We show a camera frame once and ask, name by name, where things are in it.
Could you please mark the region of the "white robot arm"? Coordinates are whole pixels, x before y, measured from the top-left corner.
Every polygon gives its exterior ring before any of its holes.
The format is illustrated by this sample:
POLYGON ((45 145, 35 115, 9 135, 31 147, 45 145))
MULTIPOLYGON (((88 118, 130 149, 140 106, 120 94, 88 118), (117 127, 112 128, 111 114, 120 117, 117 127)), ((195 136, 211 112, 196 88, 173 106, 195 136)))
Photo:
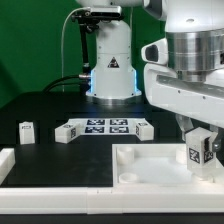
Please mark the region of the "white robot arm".
POLYGON ((182 133, 192 120, 210 125, 211 150, 224 137, 224 0, 137 0, 164 23, 164 35, 141 48, 149 103, 176 114, 182 133))

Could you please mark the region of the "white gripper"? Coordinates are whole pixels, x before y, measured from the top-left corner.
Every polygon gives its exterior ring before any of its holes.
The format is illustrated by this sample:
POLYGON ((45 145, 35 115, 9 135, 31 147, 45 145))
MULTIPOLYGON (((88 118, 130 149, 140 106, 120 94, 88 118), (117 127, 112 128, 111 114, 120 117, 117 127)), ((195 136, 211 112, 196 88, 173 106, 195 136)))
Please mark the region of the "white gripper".
POLYGON ((193 129, 190 118, 214 125, 212 151, 221 149, 224 128, 224 68, 209 72, 203 83, 185 82, 169 68, 165 38, 145 45, 141 49, 144 67, 144 89, 148 102, 156 107, 179 114, 176 121, 185 134, 193 129))

